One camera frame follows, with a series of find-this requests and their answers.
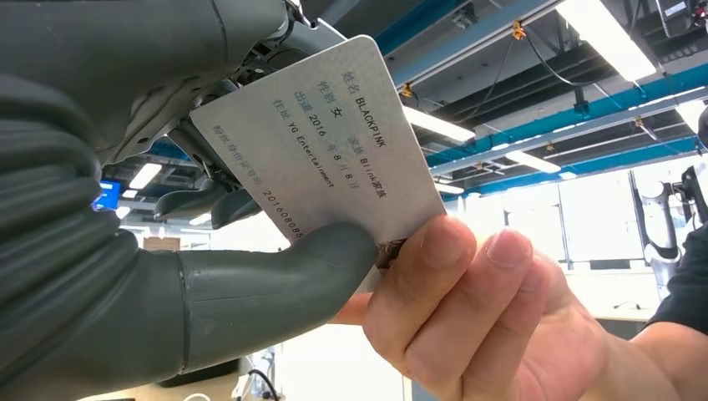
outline white card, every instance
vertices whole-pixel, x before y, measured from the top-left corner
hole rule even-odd
[[[290,242],[330,223],[357,223],[379,244],[383,268],[400,247],[392,245],[445,213],[369,37],[246,85],[191,117]]]

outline black sleeve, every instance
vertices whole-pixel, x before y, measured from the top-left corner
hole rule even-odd
[[[686,238],[685,255],[669,281],[669,292],[649,324],[673,322],[708,335],[708,224]]]

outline fluorescent light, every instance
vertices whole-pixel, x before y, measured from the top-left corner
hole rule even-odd
[[[137,190],[127,190],[123,193],[123,198],[134,199],[137,194]]]
[[[435,189],[440,191],[440,192],[445,192],[446,194],[454,194],[454,195],[460,195],[464,192],[464,189],[458,187],[458,186],[452,186],[452,185],[444,185],[444,184],[435,184]]]
[[[560,171],[559,165],[554,165],[546,160],[541,160],[538,157],[529,155],[518,150],[506,154],[507,159],[511,159],[522,165],[527,165],[528,167],[533,167],[536,170],[541,170],[545,173],[557,173]]]
[[[663,98],[655,99],[650,102],[640,104],[639,106],[632,106],[632,107],[628,108],[627,110],[634,111],[637,109],[641,109],[642,107],[651,106],[652,104],[657,104],[657,103],[663,102],[664,100],[679,98],[685,94],[692,94],[694,92],[698,92],[699,90],[703,90],[703,89],[705,89],[705,86],[700,86],[698,88],[689,89],[689,90],[686,90],[685,92],[681,92],[678,94],[670,94],[669,96],[664,96]]]
[[[438,117],[433,117],[422,111],[403,106],[403,113],[406,115],[409,123],[445,135],[454,140],[464,142],[474,138],[474,132],[469,129],[464,129],[455,124],[450,124],[447,121],[442,121]]]
[[[142,190],[150,181],[162,170],[162,165],[155,163],[146,163],[138,174],[130,181],[130,188],[134,190]]]
[[[492,150],[504,150],[509,147],[509,144],[500,144],[496,146],[492,146]]]
[[[183,228],[180,231],[182,232],[191,232],[194,234],[211,234],[213,231],[212,230],[197,230],[195,228]]]
[[[693,100],[679,104],[679,106],[676,107],[676,111],[679,112],[681,118],[684,119],[686,124],[696,134],[698,134],[698,122],[700,120],[700,115],[703,114],[703,110],[705,110],[703,100]]]
[[[126,217],[128,213],[130,213],[130,208],[127,206],[120,206],[118,209],[115,210],[115,215],[120,220],[123,220],[123,218]]]
[[[600,0],[565,0],[556,10],[624,79],[632,82],[656,72]]]
[[[148,226],[120,226],[121,230],[150,231]]]
[[[201,216],[197,216],[194,219],[190,220],[190,226],[199,226],[207,221],[211,220],[211,214],[210,213],[204,213]]]

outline fingernail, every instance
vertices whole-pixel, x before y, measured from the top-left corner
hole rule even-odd
[[[468,252],[462,233],[450,221],[431,227],[421,247],[425,262],[433,267],[450,266]]]
[[[528,242],[516,231],[503,229],[489,243],[487,257],[495,265],[513,268],[528,259]]]

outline finger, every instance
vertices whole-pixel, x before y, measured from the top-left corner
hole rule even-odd
[[[399,370],[403,353],[440,300],[454,287],[477,250],[461,221],[440,216],[406,241],[372,296],[364,333],[374,349]]]
[[[533,259],[529,241],[509,229],[483,250],[406,351],[413,377],[442,398],[455,398],[460,391],[463,372],[514,298]]]
[[[358,294],[351,297],[330,323],[361,326],[364,323],[364,315],[367,313],[371,297],[371,294]]]
[[[543,315],[551,271],[534,260],[516,296],[489,331],[463,375],[464,397],[517,399],[514,384],[526,346]]]
[[[575,296],[570,291],[563,269],[558,266],[558,263],[540,251],[536,251],[535,254],[534,263],[543,265],[550,273],[549,295],[544,310],[544,314],[550,315],[569,306],[575,300]]]

